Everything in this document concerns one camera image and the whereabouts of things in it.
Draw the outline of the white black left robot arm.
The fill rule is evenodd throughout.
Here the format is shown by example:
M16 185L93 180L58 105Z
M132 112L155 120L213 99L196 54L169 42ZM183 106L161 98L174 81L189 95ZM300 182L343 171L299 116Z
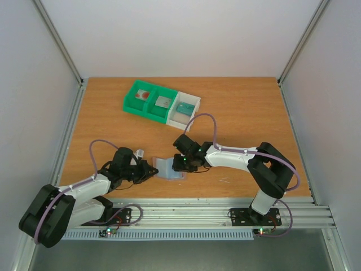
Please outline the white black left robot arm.
M51 248L69 229L110 225L122 209L115 209L105 195L123 181L138 185L159 172L142 154L142 150L120 147L91 177L68 186L43 186L20 219L19 229L36 244Z

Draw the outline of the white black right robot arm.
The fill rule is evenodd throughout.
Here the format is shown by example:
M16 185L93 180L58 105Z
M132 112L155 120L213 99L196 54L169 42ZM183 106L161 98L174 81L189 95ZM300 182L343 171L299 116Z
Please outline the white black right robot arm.
M251 148L226 147L214 142L200 145L182 134L173 146L178 150L172 165L176 172L225 167L250 173L259 187L249 207L250 220L256 224L268 219L273 204L284 196L292 178L298 177L294 165L267 142Z

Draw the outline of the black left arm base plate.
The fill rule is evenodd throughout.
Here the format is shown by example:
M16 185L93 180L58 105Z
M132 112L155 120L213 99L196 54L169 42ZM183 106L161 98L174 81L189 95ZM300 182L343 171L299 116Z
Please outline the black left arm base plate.
M113 216L115 214L115 217L108 222L101 222L100 224L95 224L92 222L87 222L82 224L82 226L109 226L113 224L119 224L120 222L123 222L125 224L130 222L131 219L131 208L125 208L122 211L119 208L114 208L112 210L111 215Z

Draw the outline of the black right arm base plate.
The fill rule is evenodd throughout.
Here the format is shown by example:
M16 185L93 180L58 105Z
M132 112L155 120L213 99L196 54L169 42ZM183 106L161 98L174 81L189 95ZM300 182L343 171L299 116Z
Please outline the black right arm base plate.
M281 216L278 208L271 208L261 215L249 208L231 208L227 213L232 226L281 226Z

